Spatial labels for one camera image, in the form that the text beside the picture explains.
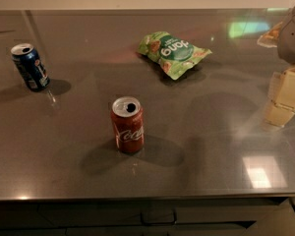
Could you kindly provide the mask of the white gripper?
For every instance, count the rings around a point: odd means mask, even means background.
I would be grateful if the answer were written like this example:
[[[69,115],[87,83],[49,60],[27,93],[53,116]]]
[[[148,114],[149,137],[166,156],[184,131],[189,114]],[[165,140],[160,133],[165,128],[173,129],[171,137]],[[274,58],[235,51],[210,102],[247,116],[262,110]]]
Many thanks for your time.
[[[295,6],[282,23],[276,24],[257,40],[257,45],[276,48],[278,56],[295,64]],[[264,120],[284,127],[295,115],[295,65],[282,73],[274,72],[270,79]]]

